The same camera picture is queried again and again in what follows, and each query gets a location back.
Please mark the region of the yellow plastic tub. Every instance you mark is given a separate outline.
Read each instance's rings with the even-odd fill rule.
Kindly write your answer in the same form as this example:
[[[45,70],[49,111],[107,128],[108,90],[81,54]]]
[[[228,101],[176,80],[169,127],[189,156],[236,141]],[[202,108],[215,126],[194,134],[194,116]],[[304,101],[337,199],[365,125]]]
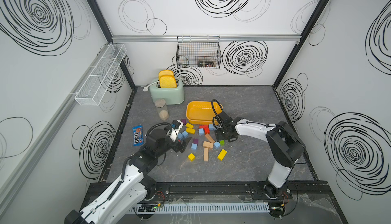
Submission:
[[[212,124],[214,117],[215,112],[212,109],[212,102],[193,101],[187,105],[186,119],[190,124]]]

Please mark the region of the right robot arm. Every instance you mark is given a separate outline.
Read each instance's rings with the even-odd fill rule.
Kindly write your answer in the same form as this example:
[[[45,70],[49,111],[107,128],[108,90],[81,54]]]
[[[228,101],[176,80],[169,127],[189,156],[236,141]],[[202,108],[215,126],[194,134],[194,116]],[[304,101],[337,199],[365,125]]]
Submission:
[[[294,129],[284,121],[267,124],[240,117],[232,119],[225,112],[215,115],[212,124],[215,131],[225,140],[232,142],[237,140],[238,136],[243,135],[269,144],[275,162],[263,191],[270,199],[280,197],[294,165],[306,150],[303,141]]]

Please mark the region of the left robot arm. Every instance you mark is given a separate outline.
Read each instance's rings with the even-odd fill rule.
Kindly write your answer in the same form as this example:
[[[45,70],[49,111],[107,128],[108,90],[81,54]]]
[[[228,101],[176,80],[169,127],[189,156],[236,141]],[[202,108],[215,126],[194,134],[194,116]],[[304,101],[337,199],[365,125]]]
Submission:
[[[169,123],[159,123],[146,133],[145,145],[123,164],[118,178],[81,211],[72,210],[66,224],[115,224],[144,199],[154,196],[155,181],[148,174],[170,150],[183,153],[190,142]]]

